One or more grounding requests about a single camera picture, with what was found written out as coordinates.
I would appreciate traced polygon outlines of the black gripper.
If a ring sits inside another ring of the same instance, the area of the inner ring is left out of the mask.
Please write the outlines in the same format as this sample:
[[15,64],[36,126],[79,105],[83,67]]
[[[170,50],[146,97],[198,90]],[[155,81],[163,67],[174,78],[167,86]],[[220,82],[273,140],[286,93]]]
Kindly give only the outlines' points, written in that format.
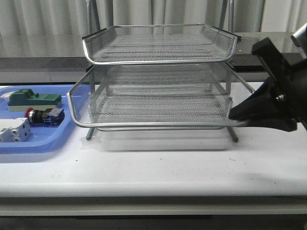
[[229,112],[232,120],[249,120],[246,127],[292,132],[307,125],[307,61],[290,64],[269,38],[253,45],[269,74],[265,82]]

